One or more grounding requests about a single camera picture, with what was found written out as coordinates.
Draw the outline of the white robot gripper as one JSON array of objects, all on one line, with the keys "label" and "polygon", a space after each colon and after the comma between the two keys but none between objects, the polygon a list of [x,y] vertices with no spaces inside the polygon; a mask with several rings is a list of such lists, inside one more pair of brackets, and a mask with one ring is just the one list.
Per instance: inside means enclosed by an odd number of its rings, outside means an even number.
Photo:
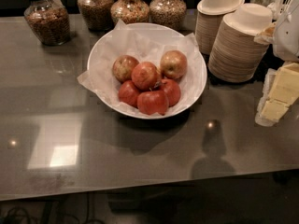
[{"label": "white robot gripper", "polygon": [[292,0],[277,20],[254,37],[262,45],[273,43],[273,52],[285,62],[278,70],[269,69],[255,122],[271,127],[288,112],[299,98],[299,0]]}]

